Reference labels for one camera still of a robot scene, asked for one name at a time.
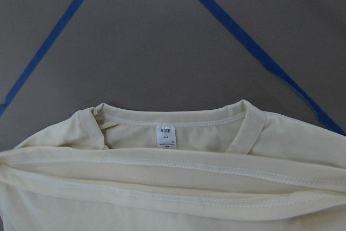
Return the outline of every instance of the t-shirt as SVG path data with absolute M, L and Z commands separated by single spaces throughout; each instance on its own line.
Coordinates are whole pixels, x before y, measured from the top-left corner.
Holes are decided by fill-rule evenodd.
M 0 153 L 4 230 L 346 230 L 346 137 L 249 101 L 101 103 Z

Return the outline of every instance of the beige fabric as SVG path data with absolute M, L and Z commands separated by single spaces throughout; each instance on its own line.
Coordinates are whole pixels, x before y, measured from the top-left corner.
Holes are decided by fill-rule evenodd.
M 176 148 L 157 127 L 174 127 Z M 346 230 L 346 137 L 246 100 L 102 103 L 0 153 L 4 230 Z

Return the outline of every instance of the ribbed neckband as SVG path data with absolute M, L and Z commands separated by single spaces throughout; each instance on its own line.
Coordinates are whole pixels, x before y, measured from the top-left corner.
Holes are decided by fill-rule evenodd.
M 110 120 L 107 127 L 117 123 L 142 126 L 210 126 L 233 122 L 244 118 L 236 137 L 225 153 L 248 154 L 258 139 L 264 125 L 265 114 L 247 100 L 229 104 L 221 108 L 193 111 L 137 111 L 113 107 L 106 103 L 85 109 L 84 120 L 89 134 L 95 140 L 104 136 L 95 116 Z

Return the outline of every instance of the size label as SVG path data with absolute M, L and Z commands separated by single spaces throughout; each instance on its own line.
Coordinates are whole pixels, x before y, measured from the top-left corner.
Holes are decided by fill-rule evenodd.
M 174 127 L 157 127 L 157 146 L 165 149 L 177 149 Z

